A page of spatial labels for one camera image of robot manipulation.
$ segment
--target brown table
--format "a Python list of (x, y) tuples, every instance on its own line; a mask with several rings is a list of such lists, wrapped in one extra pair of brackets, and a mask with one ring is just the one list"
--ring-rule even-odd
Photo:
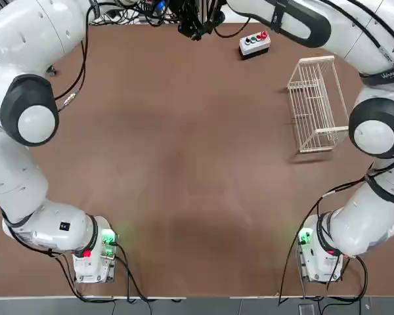
[[(244, 34), (259, 30), (249, 25)], [(121, 234), (147, 295), (275, 295), (301, 219), (370, 161), (349, 139), (326, 156), (294, 155), (283, 88), (299, 58), (328, 53), (271, 39), (268, 54), (241, 62), (238, 38), (196, 43), (175, 26), (93, 28), (84, 90), (62, 112), (53, 141), (32, 150), (52, 200), (104, 215)], [(56, 65), (56, 94), (80, 62), (76, 50)], [(336, 67), (351, 108), (360, 80), (341, 60)], [(352, 193), (322, 210), (341, 207)], [(368, 294), (394, 295), (394, 240), (364, 258)], [(361, 283), (354, 262), (330, 294), (356, 294)], [(123, 270), (114, 284), (84, 292), (124, 295)], [(57, 263), (6, 237), (0, 217), (0, 296), (70, 294)], [(285, 294), (301, 294), (293, 256)]]

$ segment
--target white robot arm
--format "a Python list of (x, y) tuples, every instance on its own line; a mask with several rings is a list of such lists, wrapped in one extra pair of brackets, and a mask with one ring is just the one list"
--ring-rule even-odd
[[(78, 282), (113, 278), (108, 221), (47, 199), (28, 146), (55, 135), (58, 110), (46, 69), (85, 36), (88, 0), (17, 0), (0, 11), (0, 208), (3, 230), (24, 243), (71, 251)], [(111, 6), (99, 7), (100, 12)]]
[[(171, 0), (168, 5), (181, 20), (179, 31), (200, 39), (213, 25), (199, 24), (189, 2)], [(86, 17), (86, 12), (92, 5), (98, 14), (97, 3), (102, 1), (17, 0), (0, 11), (0, 206), (7, 216), (3, 228), (9, 233), (11, 227), (26, 242), (76, 250), (76, 275), (84, 282), (102, 282), (108, 277), (101, 240), (109, 224), (47, 200), (47, 181), (25, 146), (44, 144), (55, 134), (58, 112), (43, 76), (83, 39), (86, 20), (94, 18), (93, 14)], [(111, 3), (100, 6), (101, 12), (111, 8)], [(225, 4), (222, 0), (215, 3), (219, 8)], [(394, 162), (394, 0), (227, 3), (238, 14), (301, 45), (335, 53), (358, 69), (364, 87), (349, 122), (351, 140), (359, 150), (377, 158), (375, 169)], [(212, 17), (214, 25), (222, 21), (214, 13)], [(313, 216), (305, 225), (312, 231), (307, 253), (311, 249), (316, 253), (307, 269), (310, 279), (326, 282), (338, 257), (329, 248), (354, 256), (394, 235), (394, 168), (369, 177), (343, 209), (325, 214), (321, 220), (325, 235), (321, 228), (317, 235), (317, 219)], [(90, 257), (82, 256), (85, 251)]]
[[(377, 158), (394, 163), (394, 0), (228, 0), (230, 7), (307, 47), (344, 58), (364, 82), (349, 135)], [(342, 209), (308, 218), (302, 259), (310, 281), (338, 279), (341, 254), (353, 257), (394, 236), (394, 168), (364, 183)]]

